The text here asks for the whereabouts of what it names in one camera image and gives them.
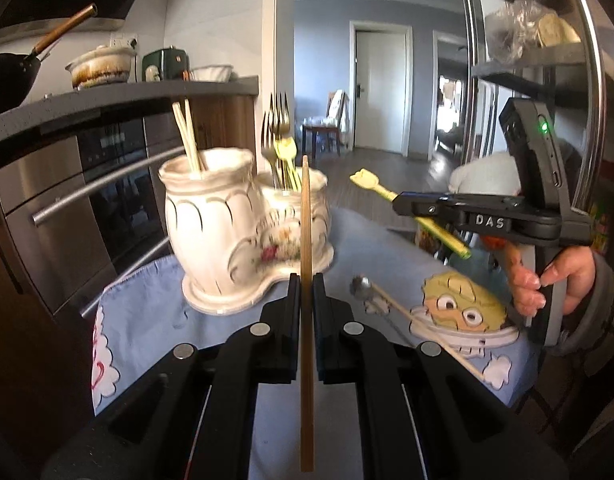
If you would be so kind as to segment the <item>person's right hand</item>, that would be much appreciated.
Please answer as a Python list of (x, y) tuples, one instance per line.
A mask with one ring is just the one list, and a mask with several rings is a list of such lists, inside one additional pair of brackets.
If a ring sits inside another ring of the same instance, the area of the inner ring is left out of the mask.
[(538, 275), (525, 268), (520, 247), (506, 242), (504, 268), (515, 310), (530, 318), (546, 307), (546, 297), (540, 292), (543, 287), (566, 284), (563, 314), (569, 315), (591, 292), (595, 281), (593, 252), (586, 246), (566, 248)]

